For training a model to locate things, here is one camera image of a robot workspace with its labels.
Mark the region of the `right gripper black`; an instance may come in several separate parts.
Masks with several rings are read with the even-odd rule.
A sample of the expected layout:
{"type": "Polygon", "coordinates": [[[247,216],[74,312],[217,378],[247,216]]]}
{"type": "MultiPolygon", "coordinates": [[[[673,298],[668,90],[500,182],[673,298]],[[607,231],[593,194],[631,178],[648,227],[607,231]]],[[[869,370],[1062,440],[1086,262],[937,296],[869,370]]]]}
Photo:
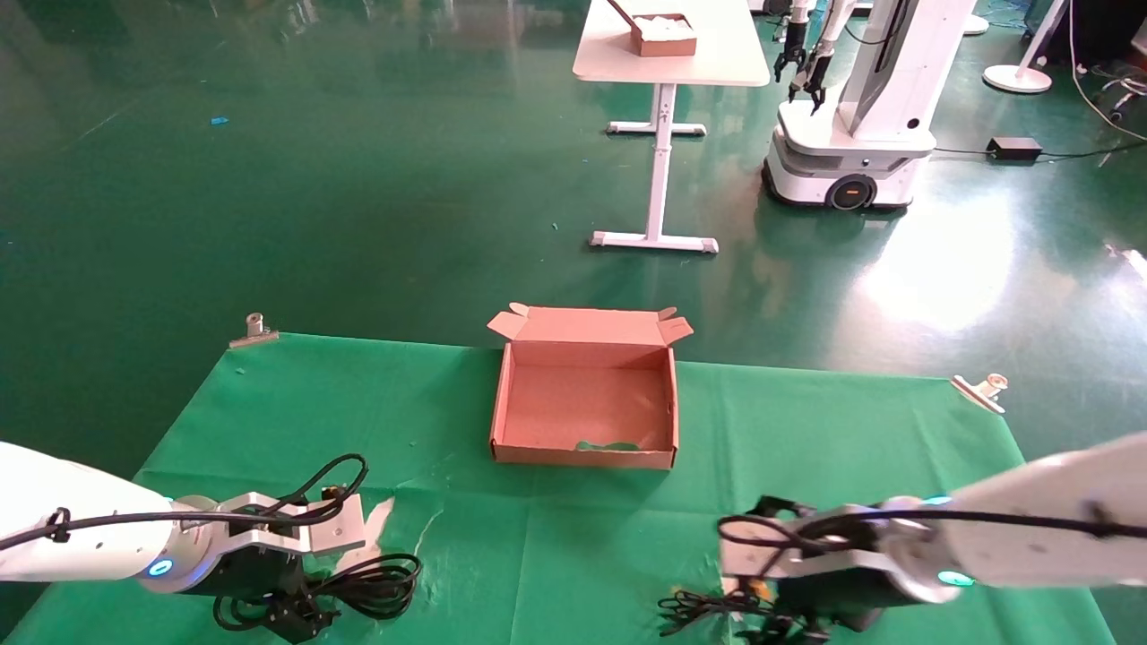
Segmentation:
{"type": "Polygon", "coordinates": [[[816,574],[779,580],[778,600],[783,607],[816,619],[782,619],[780,625],[763,623],[742,630],[749,645],[827,644],[830,620],[850,630],[875,624],[885,608],[897,606],[897,589],[885,574],[816,574]]]}

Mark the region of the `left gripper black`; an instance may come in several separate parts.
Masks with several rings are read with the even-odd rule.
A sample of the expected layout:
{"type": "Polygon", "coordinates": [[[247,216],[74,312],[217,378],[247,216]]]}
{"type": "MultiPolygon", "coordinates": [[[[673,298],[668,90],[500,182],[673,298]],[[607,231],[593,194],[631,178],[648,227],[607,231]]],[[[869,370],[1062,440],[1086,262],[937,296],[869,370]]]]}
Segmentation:
{"type": "Polygon", "coordinates": [[[270,550],[240,547],[223,555],[206,576],[206,596],[216,609],[227,612],[270,611],[262,627],[290,644],[310,642],[311,628],[329,628],[340,609],[320,598],[303,598],[301,613],[281,605],[301,593],[306,582],[302,555],[270,550]]]}

